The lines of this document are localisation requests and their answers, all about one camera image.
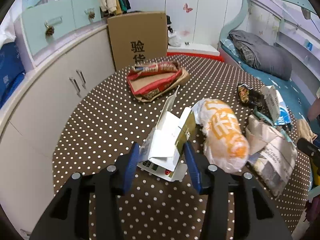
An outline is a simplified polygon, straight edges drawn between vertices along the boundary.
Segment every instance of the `table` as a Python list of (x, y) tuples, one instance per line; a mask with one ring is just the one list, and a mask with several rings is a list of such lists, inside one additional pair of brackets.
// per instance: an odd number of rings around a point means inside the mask
[[(235, 112), (244, 132), (252, 110), (239, 104), (238, 83), (259, 90), (261, 81), (243, 70), (223, 62), (185, 55), (156, 60), (178, 60), (191, 75), (179, 89), (172, 112), (180, 116), (184, 107), (193, 106), (202, 98), (219, 98)], [(117, 71), (98, 84), (71, 114), (53, 153), (54, 190), (62, 187), (73, 172), (92, 174), (113, 164), (119, 155), (129, 151), (134, 141), (140, 145), (159, 117), (166, 98), (173, 90), (151, 103), (138, 102), (126, 82), (129, 68)], [(295, 140), (296, 120), (290, 112), (294, 129), (289, 134)], [(197, 126), (190, 139), (195, 151), (203, 150), (204, 136)], [(250, 171), (247, 165), (237, 173)], [(274, 198), (264, 186), (293, 231), (305, 206), (309, 185), (309, 158), (300, 153), (291, 179), (283, 194)], [(94, 199), (90, 200), (90, 239), (96, 239)], [(204, 219), (207, 198), (197, 195), (187, 174), (182, 181), (169, 183), (137, 168), (132, 188), (118, 197), (118, 206), (125, 239), (197, 240)], [(233, 239), (233, 193), (229, 194), (228, 239)]]

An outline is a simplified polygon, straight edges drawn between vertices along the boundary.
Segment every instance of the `plaid pillow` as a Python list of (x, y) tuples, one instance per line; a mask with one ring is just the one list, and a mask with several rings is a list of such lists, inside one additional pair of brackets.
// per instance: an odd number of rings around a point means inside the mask
[(240, 57), (240, 53), (239, 53), (238, 49), (234, 46), (234, 44), (231, 40), (222, 39), (221, 42), (224, 46), (226, 46), (232, 52), (233, 55), (235, 55), (236, 57)]

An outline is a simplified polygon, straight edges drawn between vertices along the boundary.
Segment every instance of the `drawer knob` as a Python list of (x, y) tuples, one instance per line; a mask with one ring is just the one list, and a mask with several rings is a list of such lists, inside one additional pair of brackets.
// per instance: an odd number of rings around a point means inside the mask
[(51, 37), (54, 34), (54, 27), (53, 26), (47, 26), (47, 30), (45, 31), (46, 37)]
[(92, 20), (92, 19), (95, 18), (95, 16), (96, 16), (96, 14), (95, 14), (94, 12), (91, 11), (91, 12), (89, 13), (89, 19)]

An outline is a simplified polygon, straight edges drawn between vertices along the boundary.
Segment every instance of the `blue gripper pad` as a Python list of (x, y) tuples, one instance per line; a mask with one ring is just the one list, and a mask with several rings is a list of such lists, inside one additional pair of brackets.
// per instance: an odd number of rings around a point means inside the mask
[(131, 147), (130, 153), (131, 156), (129, 158), (127, 167), (124, 172), (124, 182), (123, 182), (123, 191), (126, 193), (132, 184), (134, 173), (137, 168), (138, 160), (139, 160), (139, 144), (134, 143)]

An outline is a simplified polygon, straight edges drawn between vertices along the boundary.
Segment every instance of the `white cardboard box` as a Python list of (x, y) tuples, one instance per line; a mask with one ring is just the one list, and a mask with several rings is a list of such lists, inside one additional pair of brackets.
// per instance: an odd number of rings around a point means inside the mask
[(190, 107), (186, 107), (180, 118), (170, 112), (178, 89), (168, 97), (156, 126), (140, 148), (138, 167), (166, 179), (182, 180), (187, 165), (179, 162), (184, 142), (195, 130), (196, 122)]

